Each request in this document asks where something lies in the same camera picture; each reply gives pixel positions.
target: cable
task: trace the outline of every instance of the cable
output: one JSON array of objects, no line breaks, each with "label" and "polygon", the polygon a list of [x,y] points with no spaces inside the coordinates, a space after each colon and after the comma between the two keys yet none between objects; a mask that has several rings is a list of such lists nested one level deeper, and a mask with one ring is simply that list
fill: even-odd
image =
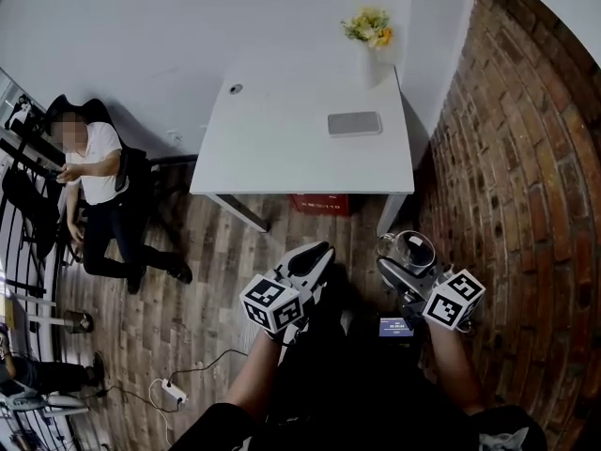
[{"label": "cable", "polygon": [[70,450],[70,449],[71,449],[71,448],[72,448],[72,447],[75,445],[75,440],[69,441],[68,443],[61,443],[61,444],[60,444],[59,446],[57,446],[56,448],[54,448],[54,449],[49,449],[49,451],[58,451],[58,450],[59,450],[61,447],[64,447],[64,446],[67,446],[67,445],[69,446],[69,447],[67,448],[67,451],[69,451],[69,450]]},{"label": "cable", "polygon": [[196,371],[206,371],[213,365],[216,365],[219,362],[219,360],[221,358],[223,358],[228,352],[235,352],[236,354],[239,354],[240,356],[248,356],[248,354],[246,352],[242,352],[241,350],[225,350],[224,352],[221,353],[221,355],[217,359],[215,359],[215,361],[213,361],[211,364],[209,364],[205,367],[198,367],[195,369],[184,369],[181,371],[175,371],[175,372],[171,373],[171,376],[169,376],[169,384],[171,384],[171,382],[173,382],[173,378],[176,374],[183,374],[183,373],[196,372]]},{"label": "cable", "polygon": [[105,397],[106,395],[109,394],[109,391],[113,391],[114,389],[121,391],[121,393],[123,393],[124,395],[130,395],[130,396],[135,397],[136,399],[140,399],[142,402],[146,403],[148,406],[152,406],[155,410],[159,410],[159,411],[163,411],[163,412],[178,412],[178,411],[180,411],[180,409],[166,410],[166,409],[160,408],[159,406],[156,406],[155,404],[151,403],[147,399],[144,399],[143,397],[139,397],[135,393],[132,393],[131,391],[128,391],[127,389],[123,389],[122,387],[119,387],[119,386],[111,386],[108,389],[102,389],[102,390],[98,391],[97,393],[94,393],[93,395],[89,395],[89,396],[83,396],[83,397],[77,397],[77,396],[73,396],[73,395],[65,395],[65,396],[71,396],[71,397],[75,397],[76,399],[81,399],[82,401],[85,401],[87,399],[91,399],[92,397]]},{"label": "cable", "polygon": [[169,444],[171,446],[171,442],[169,441],[169,422],[167,421],[167,416],[165,416],[162,413],[162,411],[159,409],[159,407],[152,400],[152,386],[154,385],[155,382],[160,382],[160,381],[162,381],[162,379],[157,378],[148,386],[148,398],[150,399],[150,403],[157,409],[158,412],[161,413],[162,419],[164,419],[164,421],[165,421],[165,440],[167,441],[167,444]]},{"label": "cable", "polygon": [[[206,371],[207,369],[209,369],[213,365],[216,365],[219,362],[219,360],[221,358],[223,358],[228,352],[235,352],[236,354],[240,354],[241,356],[248,356],[248,354],[246,354],[245,352],[242,352],[241,350],[225,350],[224,352],[221,353],[221,355],[217,359],[215,359],[215,361],[213,361],[211,364],[209,364],[209,365],[207,365],[205,367],[197,368],[197,369],[184,369],[184,370],[181,370],[181,371],[175,371],[174,373],[171,374],[171,377],[169,378],[169,382],[172,381],[173,377],[176,374],[187,373],[187,372],[196,372],[196,371]],[[123,389],[122,387],[119,387],[119,386],[116,386],[116,385],[113,385],[113,386],[109,387],[108,389],[102,389],[102,390],[98,391],[97,393],[94,393],[94,394],[88,395],[88,396],[83,396],[83,397],[77,397],[77,396],[74,396],[74,395],[65,395],[65,396],[71,396],[71,397],[75,397],[77,399],[81,399],[82,401],[85,401],[87,399],[91,399],[92,397],[105,397],[107,394],[109,394],[110,391],[112,391],[114,389],[116,389],[118,391],[121,391],[121,393],[123,393],[125,395],[130,395],[130,396],[135,397],[136,399],[140,399],[142,402],[146,403],[148,406],[152,406],[155,410],[158,410],[158,411],[161,411],[161,412],[169,412],[169,413],[171,413],[171,412],[179,412],[179,411],[181,411],[181,409],[179,408],[179,406],[177,406],[176,410],[166,410],[164,408],[160,408],[152,400],[149,401],[147,399],[144,399],[143,397],[140,397],[140,396],[136,395],[135,393],[133,393],[131,391],[128,391],[126,389]]]}]

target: white table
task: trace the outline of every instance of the white table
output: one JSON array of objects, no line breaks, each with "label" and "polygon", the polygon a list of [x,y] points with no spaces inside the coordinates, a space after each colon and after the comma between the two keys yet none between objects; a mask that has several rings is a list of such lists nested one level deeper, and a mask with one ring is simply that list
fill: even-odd
[{"label": "white table", "polygon": [[[362,86],[352,42],[314,49],[252,49],[227,73],[198,155],[192,194],[205,194],[250,226],[267,225],[231,194],[388,194],[388,231],[413,173],[393,66]],[[237,95],[230,89],[242,85]],[[379,113],[378,135],[332,138],[328,115]]]}]

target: table leg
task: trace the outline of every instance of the table leg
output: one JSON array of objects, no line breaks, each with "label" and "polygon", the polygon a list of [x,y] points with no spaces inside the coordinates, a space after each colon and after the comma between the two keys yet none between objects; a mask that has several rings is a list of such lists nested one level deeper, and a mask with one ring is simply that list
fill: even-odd
[{"label": "table leg", "polygon": [[40,324],[52,324],[54,326],[71,326],[73,322],[70,320],[60,318],[46,318],[45,316],[36,316],[35,314],[27,314],[27,318],[32,322],[39,322]]},{"label": "table leg", "polygon": [[220,206],[226,209],[228,212],[233,213],[242,222],[245,222],[250,227],[255,228],[259,232],[267,232],[269,227],[267,223],[262,220],[258,215],[244,206],[239,200],[230,194],[207,194],[207,197],[214,202],[217,202]]},{"label": "table leg", "polygon": [[390,194],[384,204],[384,210],[378,221],[376,232],[379,236],[386,234],[396,218],[396,214],[401,210],[403,202],[405,202],[406,194]]},{"label": "table leg", "polygon": [[38,299],[35,297],[25,296],[24,294],[17,294],[16,292],[12,293],[17,299],[21,301],[26,301],[27,303],[34,303],[39,305],[49,305],[50,307],[56,307],[56,303],[53,301],[45,301],[44,299]]},{"label": "table leg", "polygon": [[46,411],[43,410],[42,414],[44,417],[60,417],[60,416],[73,416],[74,414],[84,414],[89,412],[89,408],[67,408],[67,409],[59,409],[54,411]]}]

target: hand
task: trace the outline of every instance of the hand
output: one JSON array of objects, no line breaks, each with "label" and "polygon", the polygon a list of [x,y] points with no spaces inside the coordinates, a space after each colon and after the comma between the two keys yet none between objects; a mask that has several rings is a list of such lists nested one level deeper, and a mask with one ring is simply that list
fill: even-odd
[{"label": "hand", "polygon": [[69,223],[69,232],[77,245],[84,244],[84,232],[77,224]]},{"label": "hand", "polygon": [[284,342],[285,330],[286,329],[288,329],[288,328],[284,327],[284,329],[282,331],[280,331],[279,333],[272,333],[272,332],[268,331],[267,329],[264,329],[263,331],[265,331],[265,334],[268,335],[269,338],[273,342],[275,342],[277,344],[282,344]]},{"label": "hand", "polygon": [[65,184],[67,182],[73,182],[81,177],[84,169],[81,165],[76,163],[65,163],[60,170],[62,170],[62,172],[58,175],[56,181]]},{"label": "hand", "polygon": [[3,350],[9,349],[8,334],[4,329],[0,331],[0,344]]}]

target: white wall socket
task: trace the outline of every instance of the white wall socket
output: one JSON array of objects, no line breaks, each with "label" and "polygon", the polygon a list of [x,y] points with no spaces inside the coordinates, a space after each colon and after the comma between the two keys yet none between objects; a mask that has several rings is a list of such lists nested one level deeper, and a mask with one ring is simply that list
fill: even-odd
[{"label": "white wall socket", "polygon": [[181,144],[181,141],[183,140],[181,133],[175,129],[168,130],[167,135],[169,135],[169,138],[171,139],[171,146],[177,146]]},{"label": "white wall socket", "polygon": [[167,394],[170,394],[176,399],[178,406],[183,405],[188,400],[186,393],[175,386],[172,382],[169,382],[169,380],[162,380],[161,387],[167,392]]}]

